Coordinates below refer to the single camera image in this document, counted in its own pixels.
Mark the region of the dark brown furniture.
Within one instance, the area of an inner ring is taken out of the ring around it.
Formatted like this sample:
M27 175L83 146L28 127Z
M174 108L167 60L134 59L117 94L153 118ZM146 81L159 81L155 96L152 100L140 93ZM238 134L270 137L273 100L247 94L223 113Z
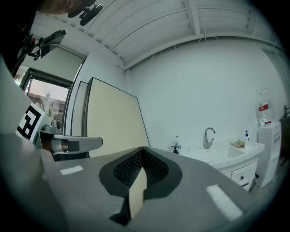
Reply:
M285 113L280 118L281 124L281 157L284 157L280 166L283 166L290 159L290 113Z

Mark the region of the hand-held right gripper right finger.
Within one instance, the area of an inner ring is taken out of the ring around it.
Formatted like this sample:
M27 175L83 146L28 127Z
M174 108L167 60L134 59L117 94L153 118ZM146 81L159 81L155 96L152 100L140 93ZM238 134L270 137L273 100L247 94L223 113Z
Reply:
M226 232L237 231L240 219L229 221L206 191L219 185L227 196L247 214L255 199L246 190L209 164L165 150L152 151L174 161L182 170L178 187L167 197L146 200L131 220L134 232Z

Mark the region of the large beige board black frame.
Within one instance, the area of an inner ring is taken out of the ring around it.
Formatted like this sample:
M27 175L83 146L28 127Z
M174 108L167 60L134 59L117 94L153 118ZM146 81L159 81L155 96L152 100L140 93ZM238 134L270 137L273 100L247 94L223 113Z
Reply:
M87 136L101 137L101 148L91 150L90 157L149 146L138 99L96 78L91 79Z
M87 83L80 81L72 110L71 136L83 136L87 87Z

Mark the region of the white washbasin counter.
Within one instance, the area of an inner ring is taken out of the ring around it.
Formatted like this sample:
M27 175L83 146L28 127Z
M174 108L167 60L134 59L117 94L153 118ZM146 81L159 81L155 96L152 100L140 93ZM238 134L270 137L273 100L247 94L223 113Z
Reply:
M179 154L200 160L216 169L223 169L255 159L265 149L264 144L255 142L250 142L249 146L246 148L237 148L231 144L233 141L234 140L231 139L213 142L212 146L208 149L204 148L203 145L181 145Z

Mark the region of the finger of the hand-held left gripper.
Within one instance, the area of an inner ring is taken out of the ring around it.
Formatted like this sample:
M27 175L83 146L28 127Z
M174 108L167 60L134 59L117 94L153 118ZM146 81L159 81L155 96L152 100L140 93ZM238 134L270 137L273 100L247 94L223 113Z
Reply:
M101 148L103 139L101 137L76 137L68 139L69 158L89 158L89 151Z

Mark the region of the chrome faucet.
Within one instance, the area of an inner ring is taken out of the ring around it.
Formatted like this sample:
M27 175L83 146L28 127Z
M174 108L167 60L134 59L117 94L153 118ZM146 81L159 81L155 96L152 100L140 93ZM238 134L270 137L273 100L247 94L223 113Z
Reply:
M212 146L212 143L214 141L214 139L212 138L211 141L208 140L208 136L207 136L207 132L208 130L212 131L214 134L216 133L215 129L212 128L212 127L208 127L206 130L205 130L205 133L204 133L204 136L203 136L203 147L205 149L210 149L211 146Z

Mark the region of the dark framed window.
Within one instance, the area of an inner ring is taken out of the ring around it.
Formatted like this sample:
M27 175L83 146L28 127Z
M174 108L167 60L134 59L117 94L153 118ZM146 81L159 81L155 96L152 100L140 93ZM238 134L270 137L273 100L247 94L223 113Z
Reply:
M72 82L24 65L18 68L14 81L63 133L63 118Z

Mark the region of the pale roller blind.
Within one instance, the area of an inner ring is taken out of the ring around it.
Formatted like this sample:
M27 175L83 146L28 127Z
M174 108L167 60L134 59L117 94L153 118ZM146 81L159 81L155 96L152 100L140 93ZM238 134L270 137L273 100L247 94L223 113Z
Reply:
M73 82L83 60L71 52L56 48L36 61L26 56L22 65Z

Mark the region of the person's black printed shirt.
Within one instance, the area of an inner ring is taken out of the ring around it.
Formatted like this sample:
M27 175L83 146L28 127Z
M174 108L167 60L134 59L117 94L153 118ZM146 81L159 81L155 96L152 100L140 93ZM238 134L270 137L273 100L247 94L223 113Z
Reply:
M9 71L29 36L40 0L0 0L0 54Z

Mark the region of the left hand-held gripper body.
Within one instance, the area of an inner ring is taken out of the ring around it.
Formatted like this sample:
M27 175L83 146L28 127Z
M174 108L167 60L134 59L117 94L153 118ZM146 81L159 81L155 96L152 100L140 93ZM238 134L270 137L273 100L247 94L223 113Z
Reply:
M57 135L63 134L59 121L49 117L47 113L31 102L17 127L16 134L34 143L39 131Z

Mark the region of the white water dispenser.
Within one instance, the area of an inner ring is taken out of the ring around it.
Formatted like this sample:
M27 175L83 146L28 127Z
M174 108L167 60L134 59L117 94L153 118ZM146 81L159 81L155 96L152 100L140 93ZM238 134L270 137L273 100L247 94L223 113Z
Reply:
M258 186L265 187L272 182L276 173L281 149L281 124L273 122L258 130L258 142L265 149L258 155L256 174L259 175Z

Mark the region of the black mounted device plate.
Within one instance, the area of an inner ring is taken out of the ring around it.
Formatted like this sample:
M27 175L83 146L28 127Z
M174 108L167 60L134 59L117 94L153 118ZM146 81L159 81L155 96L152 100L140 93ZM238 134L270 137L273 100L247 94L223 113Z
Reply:
M46 38L41 37L39 39L34 38L31 34L24 40L22 54L33 57L34 61L43 58L61 44L65 35L65 30L58 30Z

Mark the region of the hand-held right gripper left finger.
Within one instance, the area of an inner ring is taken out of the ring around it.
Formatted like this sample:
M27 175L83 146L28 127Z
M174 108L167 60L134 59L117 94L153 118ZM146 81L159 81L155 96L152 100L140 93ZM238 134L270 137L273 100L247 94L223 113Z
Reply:
M143 207L143 170L125 198L107 192L99 179L101 168L123 158L132 149L89 159L56 163L47 150L41 150L45 177L65 214L68 232L126 232L125 226L110 216L125 212L135 217Z

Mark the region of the person's left hand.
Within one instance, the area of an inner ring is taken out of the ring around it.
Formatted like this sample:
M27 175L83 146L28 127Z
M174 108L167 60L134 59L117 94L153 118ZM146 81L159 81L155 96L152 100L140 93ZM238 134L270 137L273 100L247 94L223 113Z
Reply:
M67 152L68 140L62 140L62 139L43 140L42 148L44 150L50 151L52 154L57 153L57 152Z

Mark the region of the white vanity cabinet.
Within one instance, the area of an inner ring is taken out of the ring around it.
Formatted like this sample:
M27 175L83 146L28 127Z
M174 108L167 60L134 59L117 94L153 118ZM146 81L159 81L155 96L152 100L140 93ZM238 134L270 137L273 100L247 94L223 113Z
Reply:
M253 156L247 159L227 157L222 162L209 164L248 192L255 177L258 157Z

